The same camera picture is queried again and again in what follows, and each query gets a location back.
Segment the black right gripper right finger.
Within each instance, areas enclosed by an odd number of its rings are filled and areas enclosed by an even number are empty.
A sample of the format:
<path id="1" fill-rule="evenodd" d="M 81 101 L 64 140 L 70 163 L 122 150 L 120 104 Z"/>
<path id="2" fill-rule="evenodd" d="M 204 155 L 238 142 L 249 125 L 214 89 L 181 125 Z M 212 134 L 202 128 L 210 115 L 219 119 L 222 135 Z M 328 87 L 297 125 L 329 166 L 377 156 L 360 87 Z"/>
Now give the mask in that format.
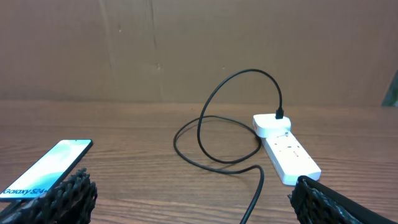
<path id="1" fill-rule="evenodd" d="M 288 198 L 301 224 L 396 224 L 305 175 Z"/>

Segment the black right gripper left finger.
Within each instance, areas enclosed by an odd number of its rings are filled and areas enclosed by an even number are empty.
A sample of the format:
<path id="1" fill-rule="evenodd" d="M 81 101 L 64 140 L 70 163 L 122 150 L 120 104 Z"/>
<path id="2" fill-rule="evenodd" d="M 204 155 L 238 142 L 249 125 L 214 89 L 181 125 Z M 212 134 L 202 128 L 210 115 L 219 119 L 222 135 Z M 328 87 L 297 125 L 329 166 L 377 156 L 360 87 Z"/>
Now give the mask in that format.
<path id="1" fill-rule="evenodd" d="M 12 202 L 1 211 L 1 224 L 89 224 L 97 197 L 82 168 L 36 198 Z"/>

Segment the Galaxy smartphone blue screen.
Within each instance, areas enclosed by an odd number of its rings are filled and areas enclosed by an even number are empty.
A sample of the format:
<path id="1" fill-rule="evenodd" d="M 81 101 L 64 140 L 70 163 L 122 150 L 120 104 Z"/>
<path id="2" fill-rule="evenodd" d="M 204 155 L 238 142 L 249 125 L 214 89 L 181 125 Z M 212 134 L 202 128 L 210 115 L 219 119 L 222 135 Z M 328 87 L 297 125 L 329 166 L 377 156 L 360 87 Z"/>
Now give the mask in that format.
<path id="1" fill-rule="evenodd" d="M 32 200 L 46 193 L 70 173 L 92 145 L 90 139 L 59 141 L 1 192 L 1 201 Z"/>

